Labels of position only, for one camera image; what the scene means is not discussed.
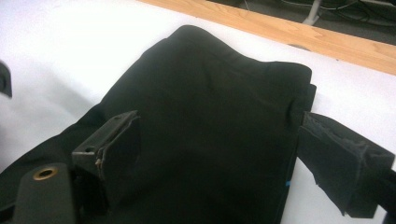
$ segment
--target white table surface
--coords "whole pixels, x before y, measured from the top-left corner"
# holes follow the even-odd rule
[[[146,49],[184,24],[248,57],[309,66],[318,87],[312,112],[396,153],[395,76],[133,0],[2,0],[0,60],[13,98],[0,95],[0,172],[76,122]],[[382,223],[384,215],[378,207],[374,219],[343,217],[297,160],[283,224]]]

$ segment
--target black machine part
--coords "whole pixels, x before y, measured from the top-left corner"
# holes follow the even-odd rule
[[[0,92],[12,98],[11,73],[2,62],[0,62]]]
[[[14,224],[77,223],[70,173],[64,163],[51,163],[21,179]]]
[[[396,215],[394,154],[339,122],[306,112],[299,130],[298,157],[317,184],[351,217],[371,218],[377,205]]]
[[[137,111],[117,115],[72,152],[79,198],[88,214],[105,214],[120,197],[122,176],[140,153]]]

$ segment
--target black pants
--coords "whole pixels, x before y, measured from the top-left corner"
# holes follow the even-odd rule
[[[81,120],[0,174],[0,208],[13,206],[23,174],[51,162],[73,170],[70,155],[82,141],[138,110],[142,151],[120,180],[111,223],[279,223],[298,126],[313,102],[310,78],[306,66],[258,62],[183,26]]]

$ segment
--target metal grommet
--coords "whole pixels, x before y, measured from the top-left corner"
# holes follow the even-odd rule
[[[58,174],[58,168],[46,167],[42,170],[35,172],[35,174],[33,175],[33,179],[34,180],[45,180],[45,179],[49,179],[49,178],[55,176],[56,174]]]

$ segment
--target wooden surface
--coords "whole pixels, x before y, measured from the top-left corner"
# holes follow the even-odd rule
[[[396,76],[396,46],[204,0],[138,0]]]

